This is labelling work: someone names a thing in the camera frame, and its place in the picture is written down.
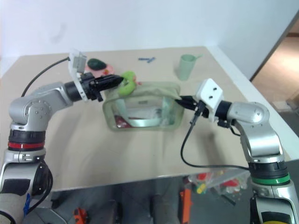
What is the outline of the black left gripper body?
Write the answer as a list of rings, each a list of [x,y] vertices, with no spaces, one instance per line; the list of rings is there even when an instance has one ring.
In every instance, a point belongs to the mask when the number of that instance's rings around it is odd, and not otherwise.
[[[81,76],[81,86],[90,100],[98,100],[99,102],[103,101],[100,89],[100,80],[95,78],[92,73],[84,73]]]

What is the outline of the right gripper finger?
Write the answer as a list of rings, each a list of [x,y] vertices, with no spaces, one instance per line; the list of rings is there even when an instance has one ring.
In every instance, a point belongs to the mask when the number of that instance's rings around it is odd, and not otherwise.
[[[180,106],[187,110],[195,110],[195,101],[188,99],[176,99],[175,100]]]
[[[194,100],[193,96],[180,96],[180,103],[182,104],[196,104],[197,101]]]

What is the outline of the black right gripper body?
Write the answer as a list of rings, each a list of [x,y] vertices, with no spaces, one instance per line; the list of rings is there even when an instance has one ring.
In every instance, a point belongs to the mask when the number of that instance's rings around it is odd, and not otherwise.
[[[194,111],[194,117],[199,118],[202,116],[204,118],[208,118],[209,111],[206,108],[206,104],[201,100],[196,101],[194,97],[191,97],[191,100],[192,100],[191,109],[192,111]]]

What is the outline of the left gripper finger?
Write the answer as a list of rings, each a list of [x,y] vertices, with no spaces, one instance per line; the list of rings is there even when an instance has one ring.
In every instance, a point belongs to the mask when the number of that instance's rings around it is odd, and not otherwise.
[[[106,75],[100,76],[95,79],[96,84],[111,84],[111,85],[119,85],[123,81],[123,77],[119,75]]]
[[[94,83],[94,88],[97,91],[104,91],[104,90],[108,90],[111,88],[115,88],[118,85],[120,85],[121,82],[95,82]]]

